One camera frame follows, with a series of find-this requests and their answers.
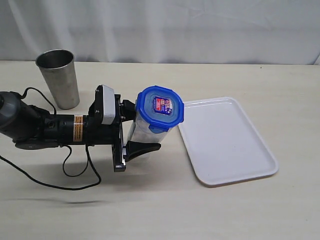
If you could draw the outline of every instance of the white tray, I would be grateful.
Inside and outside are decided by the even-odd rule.
[[[278,162],[231,97],[184,103],[179,129],[197,178],[207,186],[275,174]]]

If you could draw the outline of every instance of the blue container lid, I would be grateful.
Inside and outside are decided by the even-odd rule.
[[[150,86],[139,93],[136,110],[150,124],[150,129],[167,132],[184,121],[185,106],[182,99],[171,89]]]

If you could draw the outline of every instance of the plastic food container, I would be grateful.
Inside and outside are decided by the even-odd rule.
[[[160,143],[167,133],[184,121],[184,103],[177,93],[161,86],[150,86],[138,94],[136,118],[128,141]]]

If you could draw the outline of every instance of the stainless steel cup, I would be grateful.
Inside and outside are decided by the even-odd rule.
[[[72,52],[57,49],[35,60],[57,106],[63,110],[73,109],[80,102],[74,59]]]

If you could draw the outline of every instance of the white backdrop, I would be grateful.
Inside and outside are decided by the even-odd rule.
[[[0,59],[320,64],[320,0],[2,0]]]

